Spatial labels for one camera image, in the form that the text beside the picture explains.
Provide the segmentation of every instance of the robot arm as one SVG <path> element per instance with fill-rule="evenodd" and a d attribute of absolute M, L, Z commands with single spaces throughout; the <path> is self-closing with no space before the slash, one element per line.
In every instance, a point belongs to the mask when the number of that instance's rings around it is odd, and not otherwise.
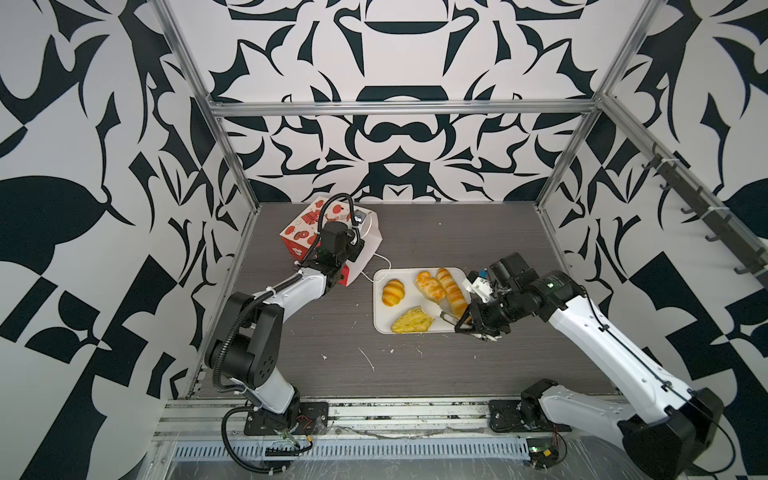
<path fill-rule="evenodd" d="M 671 480 L 712 443 L 723 402 L 709 389 L 693 391 L 629 340 L 568 275 L 540 278 L 513 253 L 471 274 L 472 303 L 456 326 L 472 316 L 485 335 L 509 333 L 508 324 L 538 315 L 566 335 L 621 390 L 627 402 L 605 402 L 543 379 L 526 389 L 521 421 L 574 426 L 623 448 L 651 478 Z"/>
<path fill-rule="evenodd" d="M 296 423 L 300 407 L 299 393 L 276 367 L 283 322 L 333 288 L 341 280 L 346 261 L 355 261 L 365 243 L 357 231 L 364 215 L 353 209 L 349 195 L 328 199 L 320 218 L 341 197 L 349 201 L 350 211 L 354 212 L 353 228 L 335 221 L 323 225 L 321 220 L 318 237 L 296 274 L 252 296 L 230 296 L 204 357 L 213 370 L 214 386 L 220 392 L 242 393 L 254 408 L 267 415 L 269 427 L 277 432 L 288 433 Z M 241 328 L 247 327 L 253 327 L 251 337 L 240 333 Z M 221 376 L 233 384 L 222 385 Z"/>

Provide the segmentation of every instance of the food tray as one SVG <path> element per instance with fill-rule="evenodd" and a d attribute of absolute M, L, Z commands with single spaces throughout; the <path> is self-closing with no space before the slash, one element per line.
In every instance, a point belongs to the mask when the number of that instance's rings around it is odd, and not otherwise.
<path fill-rule="evenodd" d="M 394 333 L 391 328 L 392 324 L 400 318 L 400 316 L 410 310 L 411 308 L 421 306 L 422 301 L 428 302 L 427 299 L 419 292 L 413 280 L 416 279 L 416 275 L 424 270 L 428 271 L 430 275 L 437 275 L 437 271 L 441 267 L 436 266 L 434 268 L 393 268 L 391 270 L 383 269 L 376 272 L 373 276 L 373 326 L 386 335 L 408 335 L 408 333 Z M 462 289 L 464 293 L 464 299 L 469 303 L 469 292 L 462 288 L 462 281 L 466 278 L 464 272 L 455 266 L 445 267 L 447 271 L 451 273 L 453 280 L 458 284 L 458 287 Z M 391 279 L 396 278 L 402 282 L 402 285 L 406 289 L 406 296 L 400 303 L 395 306 L 386 306 L 382 302 L 382 293 L 384 286 Z M 443 299 L 440 303 L 441 308 L 444 311 L 451 313 L 449 309 L 448 300 Z M 443 319 L 436 319 L 429 326 L 429 330 L 426 332 L 413 332 L 413 333 L 445 333 L 453 332 L 453 325 L 444 321 Z"/>

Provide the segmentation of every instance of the vent grille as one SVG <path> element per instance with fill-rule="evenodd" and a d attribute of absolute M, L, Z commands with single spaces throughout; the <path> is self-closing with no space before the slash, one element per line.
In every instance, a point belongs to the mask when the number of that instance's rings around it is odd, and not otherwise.
<path fill-rule="evenodd" d="M 234 451 L 249 460 L 295 460 L 295 456 L 263 457 L 265 448 L 288 449 L 282 440 L 240 440 L 231 442 Z M 409 460 L 435 458 L 507 458 L 530 460 L 525 439 L 315 439 L 314 446 L 301 454 L 305 460 Z M 223 443 L 178 442 L 178 462 L 229 460 Z"/>

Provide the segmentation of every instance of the croissant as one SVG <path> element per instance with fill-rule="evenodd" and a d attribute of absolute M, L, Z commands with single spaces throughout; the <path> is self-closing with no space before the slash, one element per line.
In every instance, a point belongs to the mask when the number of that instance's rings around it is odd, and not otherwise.
<path fill-rule="evenodd" d="M 382 302 L 387 306 L 395 306 L 406 296 L 406 288 L 400 280 L 392 279 L 384 286 Z"/>
<path fill-rule="evenodd" d="M 445 289 L 440 285 L 440 282 L 432 277 L 427 271 L 419 273 L 413 283 L 416 284 L 416 288 L 419 289 L 419 292 L 421 292 L 427 300 L 440 303 L 440 300 L 445 298 Z"/>
<path fill-rule="evenodd" d="M 451 312 L 457 319 L 462 318 L 464 310 L 467 309 L 467 301 L 464 300 L 464 293 L 462 289 L 456 285 L 456 281 L 453 280 L 451 273 L 444 268 L 437 271 L 435 278 L 440 282 L 440 285 L 445 289 L 445 296 L 448 298 L 448 302 L 451 305 Z"/>

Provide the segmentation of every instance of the black and white patterned wall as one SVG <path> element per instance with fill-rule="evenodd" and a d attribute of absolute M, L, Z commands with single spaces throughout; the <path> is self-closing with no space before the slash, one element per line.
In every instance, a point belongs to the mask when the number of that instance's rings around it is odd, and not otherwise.
<path fill-rule="evenodd" d="M 221 102 L 590 98 L 641 0 L 172 0 Z M 576 114 L 230 118 L 261 201 L 534 200 Z"/>
<path fill-rule="evenodd" d="M 0 7 L 3 478 L 121 478 L 249 209 L 144 0 Z"/>
<path fill-rule="evenodd" d="M 228 118 L 261 201 L 535 200 L 579 114 Z"/>
<path fill-rule="evenodd" d="M 758 236 L 768 237 L 768 5 L 670 0 L 616 92 Z M 601 117 L 546 206 L 576 278 L 666 369 L 726 404 L 718 478 L 768 475 L 768 293 Z M 731 456 L 721 433 L 698 465 Z"/>

